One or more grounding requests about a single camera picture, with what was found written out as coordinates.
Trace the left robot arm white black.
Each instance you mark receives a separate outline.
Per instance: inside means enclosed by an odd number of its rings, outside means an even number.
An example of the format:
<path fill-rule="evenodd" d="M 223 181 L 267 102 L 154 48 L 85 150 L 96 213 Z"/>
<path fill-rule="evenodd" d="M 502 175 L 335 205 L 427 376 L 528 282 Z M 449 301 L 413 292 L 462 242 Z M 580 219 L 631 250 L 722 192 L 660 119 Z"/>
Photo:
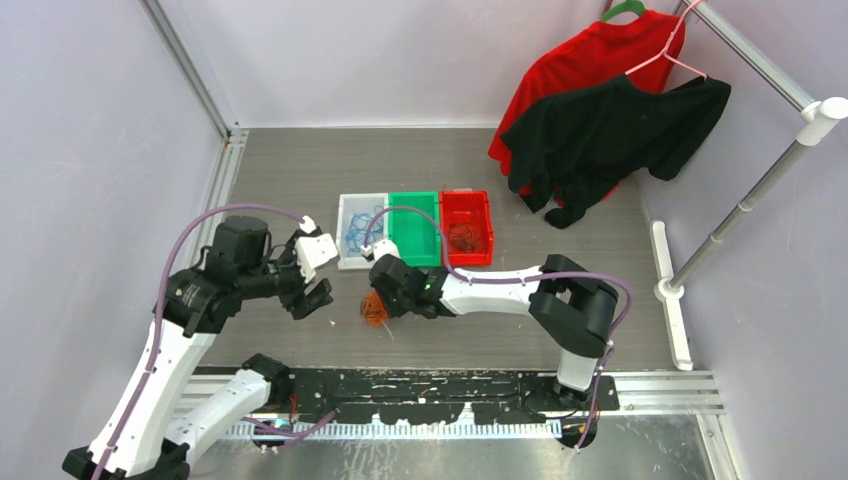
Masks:
<path fill-rule="evenodd" d="M 289 368 L 256 354 L 211 397 L 176 414 L 195 368 L 246 301 L 275 297 L 294 319 L 307 317 L 332 300 L 317 271 L 337 254 L 332 236 L 307 217 L 281 252 L 264 221 L 221 222 L 197 265 L 166 270 L 142 359 L 101 432 L 67 453 L 64 472 L 77 479 L 185 479 L 243 417 L 289 406 Z"/>

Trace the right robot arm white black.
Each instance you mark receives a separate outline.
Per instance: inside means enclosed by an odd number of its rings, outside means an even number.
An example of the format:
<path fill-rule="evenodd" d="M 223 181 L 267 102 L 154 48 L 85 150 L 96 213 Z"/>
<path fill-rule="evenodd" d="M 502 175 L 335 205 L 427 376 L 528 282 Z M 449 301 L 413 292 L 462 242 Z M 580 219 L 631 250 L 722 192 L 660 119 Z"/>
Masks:
<path fill-rule="evenodd" d="M 592 400 L 619 300 L 606 277 L 557 254 L 539 266 L 499 272 L 422 270 L 386 255 L 371 268 L 369 282 L 391 318 L 502 313 L 534 319 L 560 347 L 558 403 L 577 411 Z"/>

